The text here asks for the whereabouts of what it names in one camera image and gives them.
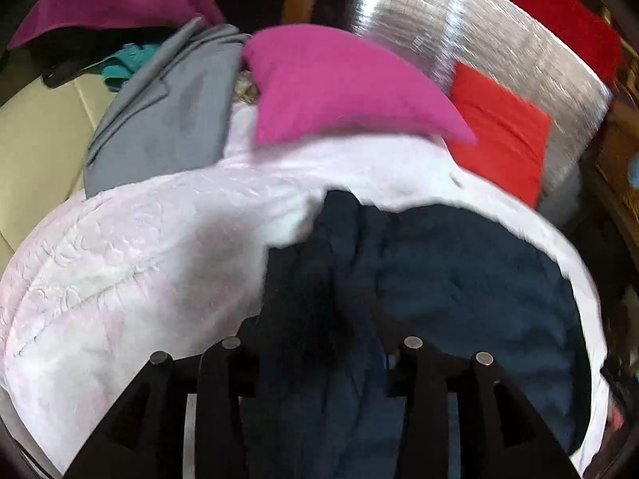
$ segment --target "fleece blanket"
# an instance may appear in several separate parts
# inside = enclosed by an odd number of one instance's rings
[[[535,211],[460,169],[441,139],[365,133],[252,148],[256,110],[234,106],[221,162],[90,200],[74,195],[2,276],[0,381],[60,471],[153,351],[197,354],[257,314],[267,247],[303,240],[326,189],[344,188],[388,211],[470,209],[557,262],[590,362],[590,422],[571,457],[583,472],[601,444],[608,388],[597,294],[574,247]],[[191,437],[185,445],[189,456]],[[191,458],[185,468],[192,472]]]

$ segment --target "purple cloth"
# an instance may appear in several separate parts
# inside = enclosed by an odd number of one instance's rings
[[[39,0],[8,49],[55,28],[180,28],[196,16],[203,16],[207,25],[224,23],[211,0]]]

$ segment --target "silver insulation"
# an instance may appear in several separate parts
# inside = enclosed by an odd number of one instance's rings
[[[447,94],[460,61],[548,113],[555,123],[542,197],[574,168],[612,99],[572,50],[509,0],[355,0],[351,30],[407,59]]]

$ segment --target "red cloth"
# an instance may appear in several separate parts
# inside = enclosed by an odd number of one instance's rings
[[[535,208],[550,116],[463,63],[450,100],[477,137],[476,145],[446,141],[455,161]]]
[[[621,42],[608,23],[579,0],[510,0],[567,44],[600,78],[612,84],[622,62]]]

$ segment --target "dark blue towel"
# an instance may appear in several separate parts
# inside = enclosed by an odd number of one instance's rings
[[[372,305],[443,352],[490,351],[564,449],[583,441],[590,368],[555,262],[466,209],[394,214],[329,192],[308,240],[269,252],[258,398],[242,402],[251,477],[393,477],[404,402],[386,398]]]

